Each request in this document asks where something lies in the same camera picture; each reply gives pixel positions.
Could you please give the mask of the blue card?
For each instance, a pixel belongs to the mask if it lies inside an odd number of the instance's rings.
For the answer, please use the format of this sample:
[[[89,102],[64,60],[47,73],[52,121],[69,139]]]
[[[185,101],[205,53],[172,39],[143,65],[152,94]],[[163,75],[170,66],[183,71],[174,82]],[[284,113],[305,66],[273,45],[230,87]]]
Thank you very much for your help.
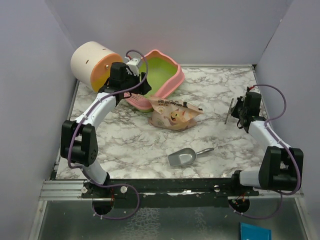
[[[270,229],[259,226],[240,223],[240,239],[241,240],[271,240],[272,231]]]

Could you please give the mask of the bag sealing clip strip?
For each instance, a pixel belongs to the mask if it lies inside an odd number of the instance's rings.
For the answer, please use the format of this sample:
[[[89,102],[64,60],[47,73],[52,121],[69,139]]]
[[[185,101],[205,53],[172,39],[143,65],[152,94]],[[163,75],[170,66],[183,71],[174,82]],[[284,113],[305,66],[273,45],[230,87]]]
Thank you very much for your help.
[[[232,112],[232,107],[233,107],[233,102],[234,102],[234,98],[231,99],[230,101],[230,104],[229,104],[229,108],[228,108],[228,111],[227,111],[227,115],[226,115],[226,118],[225,118],[225,121],[224,121],[224,124],[226,125],[227,122],[228,122],[228,119],[231,115],[231,112]]]

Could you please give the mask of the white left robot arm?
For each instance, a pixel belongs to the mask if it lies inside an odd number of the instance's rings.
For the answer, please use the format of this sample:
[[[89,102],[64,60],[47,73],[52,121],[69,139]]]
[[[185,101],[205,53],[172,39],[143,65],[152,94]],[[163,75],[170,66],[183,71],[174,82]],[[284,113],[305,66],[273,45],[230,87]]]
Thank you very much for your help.
[[[137,64],[114,62],[110,75],[104,81],[93,103],[75,120],[65,120],[61,127],[60,155],[71,169],[80,169],[93,183],[97,196],[106,197],[111,190],[110,175],[97,161],[98,141],[96,130],[103,119],[125,94],[148,93],[152,88],[147,81],[148,71],[140,72]]]

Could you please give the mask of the cat litter bag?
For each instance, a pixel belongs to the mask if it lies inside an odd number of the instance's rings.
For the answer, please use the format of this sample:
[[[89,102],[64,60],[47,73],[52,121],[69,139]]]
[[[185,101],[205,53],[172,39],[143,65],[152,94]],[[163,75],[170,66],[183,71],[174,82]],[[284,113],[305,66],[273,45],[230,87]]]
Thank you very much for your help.
[[[184,131],[197,124],[195,117],[203,114],[203,109],[182,100],[170,100],[150,96],[153,112],[148,123],[154,127]]]

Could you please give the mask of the aluminium frame rail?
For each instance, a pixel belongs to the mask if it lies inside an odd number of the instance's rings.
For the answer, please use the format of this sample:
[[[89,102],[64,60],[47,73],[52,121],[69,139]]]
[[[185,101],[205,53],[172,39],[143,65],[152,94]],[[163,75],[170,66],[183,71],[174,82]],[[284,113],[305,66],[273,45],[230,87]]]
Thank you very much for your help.
[[[45,180],[40,201],[77,201],[82,198],[83,180]]]

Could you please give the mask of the cream orange cylindrical cat house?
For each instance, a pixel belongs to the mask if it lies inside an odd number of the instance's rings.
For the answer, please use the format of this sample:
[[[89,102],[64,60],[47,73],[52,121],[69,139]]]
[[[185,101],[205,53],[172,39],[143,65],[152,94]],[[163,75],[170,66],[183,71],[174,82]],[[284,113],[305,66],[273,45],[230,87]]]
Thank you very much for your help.
[[[109,78],[114,62],[122,63],[123,58],[100,43],[89,41],[75,50],[70,68],[77,80],[97,93]]]

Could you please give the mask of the pink green litter box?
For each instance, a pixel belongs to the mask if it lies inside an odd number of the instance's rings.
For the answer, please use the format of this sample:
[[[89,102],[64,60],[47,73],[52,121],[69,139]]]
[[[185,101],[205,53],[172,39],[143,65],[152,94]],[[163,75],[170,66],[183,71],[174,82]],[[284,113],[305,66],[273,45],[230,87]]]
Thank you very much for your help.
[[[145,55],[148,63],[147,82],[151,90],[145,94],[132,94],[126,101],[141,112],[153,110],[148,98],[168,98],[185,80],[182,67],[161,51],[154,49]]]

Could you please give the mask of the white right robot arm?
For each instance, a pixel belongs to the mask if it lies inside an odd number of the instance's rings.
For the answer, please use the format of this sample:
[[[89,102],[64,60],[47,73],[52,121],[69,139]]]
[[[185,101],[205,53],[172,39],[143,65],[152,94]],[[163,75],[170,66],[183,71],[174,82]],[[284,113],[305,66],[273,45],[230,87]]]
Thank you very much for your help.
[[[272,191],[297,191],[301,187],[304,153],[284,143],[266,119],[260,116],[262,95],[248,91],[237,98],[231,116],[238,119],[237,126],[250,134],[264,150],[258,170],[235,172],[237,179],[229,189],[240,196],[248,187]]]

